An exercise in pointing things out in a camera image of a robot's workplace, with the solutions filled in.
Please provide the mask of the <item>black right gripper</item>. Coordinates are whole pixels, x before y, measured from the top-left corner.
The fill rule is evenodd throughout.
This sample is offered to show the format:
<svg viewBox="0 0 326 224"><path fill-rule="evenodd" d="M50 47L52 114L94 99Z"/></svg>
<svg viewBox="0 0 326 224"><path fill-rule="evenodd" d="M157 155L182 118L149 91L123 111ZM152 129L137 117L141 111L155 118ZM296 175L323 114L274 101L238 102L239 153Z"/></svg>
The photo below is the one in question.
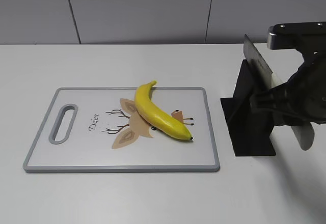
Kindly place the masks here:
<svg viewBox="0 0 326 224"><path fill-rule="evenodd" d="M250 106L253 111L271 111L275 126L324 124L325 52L302 63L287 83L253 94Z"/></svg>

